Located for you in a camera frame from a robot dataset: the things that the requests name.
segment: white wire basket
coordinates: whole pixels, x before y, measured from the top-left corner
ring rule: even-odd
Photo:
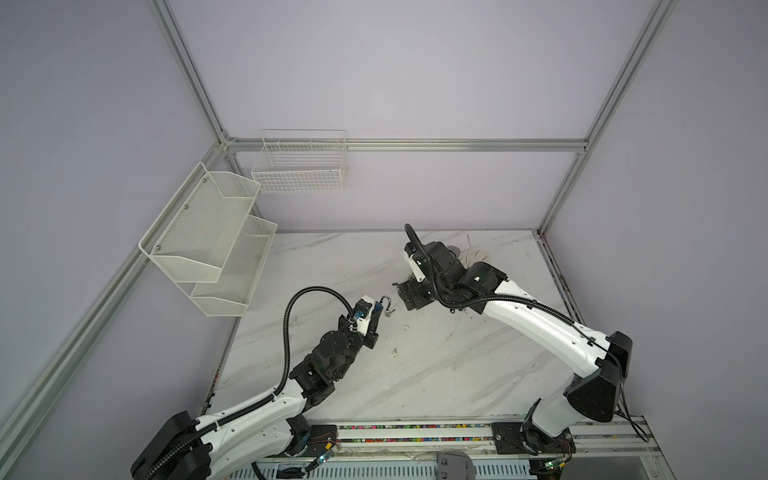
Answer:
[[[203,164],[192,175],[200,179],[184,204],[153,237],[158,217],[139,248],[207,316],[242,316],[277,225],[251,215],[258,182]]]
[[[242,316],[256,292],[277,225],[249,215],[216,283],[197,283],[189,297],[208,316]]]
[[[262,130],[261,138],[251,175],[262,194],[344,191],[345,131]]]

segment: aluminum rail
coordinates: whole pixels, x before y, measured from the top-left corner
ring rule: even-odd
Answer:
[[[622,65],[619,71],[619,75],[616,77],[611,90],[608,92],[608,96],[605,98],[597,117],[592,123],[592,127],[589,129],[586,149],[583,153],[576,153],[576,158],[566,173],[565,179],[563,179],[558,188],[554,199],[552,199],[544,218],[541,220],[538,232],[542,236],[546,235],[552,227],[554,219],[560,212],[566,199],[568,199],[568,195],[573,190],[581,172],[584,171],[584,167],[587,166],[587,162],[602,138],[608,123],[613,118],[619,104],[627,94],[627,90],[632,85],[632,81],[637,76],[637,70],[647,57],[651,45],[661,33],[661,29],[664,27],[676,4],[677,0],[657,0],[650,11],[648,18],[643,24],[643,28],[640,30],[640,34],[637,36],[634,45],[632,45],[627,59],[624,61],[624,65]]]
[[[323,139],[290,139],[291,142],[314,144],[334,143]],[[231,138],[225,144],[232,152],[259,151],[260,138]],[[581,152],[587,146],[583,138],[352,138],[346,140],[347,151],[427,152],[427,151],[572,151]]]
[[[170,47],[171,53],[173,53],[176,62],[179,64],[179,69],[184,75],[184,80],[187,82],[187,86],[189,86],[192,91],[195,103],[197,103],[197,106],[200,107],[200,110],[203,113],[205,123],[214,134],[214,137],[217,138],[219,142],[223,142],[227,138],[227,133],[221,126],[221,121],[216,114],[214,103],[211,101],[208,91],[203,84],[200,72],[194,64],[192,54],[181,33],[173,9],[168,4],[167,0],[147,0],[147,3],[151,8],[152,13],[154,13],[154,17],[160,26],[160,30],[163,32],[163,36],[168,43],[168,47]]]

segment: black motor joint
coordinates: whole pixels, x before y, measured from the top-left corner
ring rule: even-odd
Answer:
[[[475,262],[468,269],[464,268],[456,253],[442,242],[430,242],[424,246],[432,260],[435,275],[439,279],[438,288],[443,298],[450,302],[462,302],[478,296],[491,295],[507,279],[506,273],[485,262]],[[419,282],[411,278],[397,286],[397,294],[406,305],[406,309],[421,309],[435,298],[432,295],[432,283],[429,280],[425,257],[422,252],[406,244],[406,253],[419,266],[425,279]],[[477,313],[482,313],[485,303],[470,306]]]
[[[372,349],[379,334],[379,317],[383,311],[379,302],[371,304],[359,300],[351,316],[339,317],[339,328],[326,333],[310,354],[304,357],[291,371],[289,378],[295,379],[304,391],[306,405],[304,411],[319,405],[336,387],[334,382],[341,380],[355,361],[363,346]],[[368,331],[362,335],[357,331],[357,318],[371,313]]]

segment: lavender wall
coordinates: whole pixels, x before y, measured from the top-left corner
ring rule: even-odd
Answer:
[[[765,18],[680,1],[549,235],[590,326],[634,339],[630,407],[678,480],[762,470]]]

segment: wall-mounted shelf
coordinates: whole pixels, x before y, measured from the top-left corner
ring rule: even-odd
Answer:
[[[249,215],[216,283],[197,283],[190,298],[208,316],[242,316],[259,282],[277,225]]]
[[[184,204],[157,237],[153,225],[139,248],[205,315],[241,316],[277,225],[251,215],[258,182],[203,164],[190,176],[200,179]]]
[[[263,147],[251,171],[263,194],[343,192],[346,132],[262,130]]]

